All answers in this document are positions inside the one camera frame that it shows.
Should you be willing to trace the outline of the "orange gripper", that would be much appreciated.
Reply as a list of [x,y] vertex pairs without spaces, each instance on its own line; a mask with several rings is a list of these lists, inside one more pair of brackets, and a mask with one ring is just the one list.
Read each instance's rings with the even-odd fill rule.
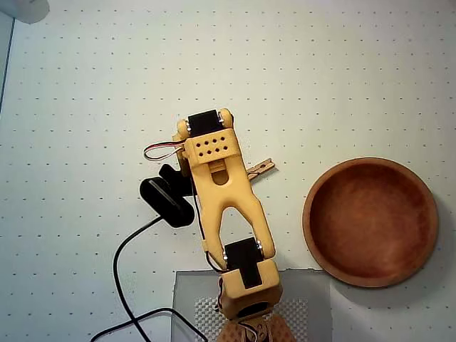
[[[185,139],[179,133],[176,133],[175,135],[173,135],[172,139],[175,142],[178,142],[181,140],[185,141]],[[184,177],[189,177],[191,175],[190,165],[188,163],[187,158],[185,158],[185,156],[183,155],[184,151],[185,151],[185,149],[183,148],[183,146],[181,146],[180,148],[178,148],[176,155],[177,155],[177,160],[178,160],[179,166],[180,166],[180,172],[182,173],[182,175]]]

